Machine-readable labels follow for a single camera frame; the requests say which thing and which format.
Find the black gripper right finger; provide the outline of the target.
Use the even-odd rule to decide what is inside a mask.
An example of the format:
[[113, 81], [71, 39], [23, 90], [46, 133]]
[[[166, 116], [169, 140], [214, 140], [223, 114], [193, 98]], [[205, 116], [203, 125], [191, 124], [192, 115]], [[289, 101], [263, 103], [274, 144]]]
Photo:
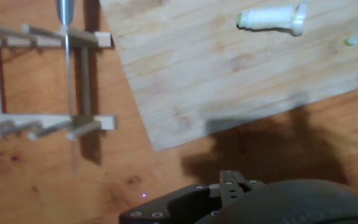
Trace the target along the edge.
[[235, 196], [235, 199], [241, 197], [247, 192], [250, 192], [251, 190], [259, 189], [265, 186], [265, 184], [260, 180], [248, 180], [241, 173], [237, 173], [235, 178], [238, 186], [241, 188], [241, 191]]

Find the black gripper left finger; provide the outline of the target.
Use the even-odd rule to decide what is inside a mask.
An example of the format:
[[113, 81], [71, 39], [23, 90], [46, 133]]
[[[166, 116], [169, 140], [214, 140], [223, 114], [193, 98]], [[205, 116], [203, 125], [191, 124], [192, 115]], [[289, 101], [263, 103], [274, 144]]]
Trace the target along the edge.
[[192, 184], [119, 215], [119, 224], [208, 223], [222, 209], [219, 184]]

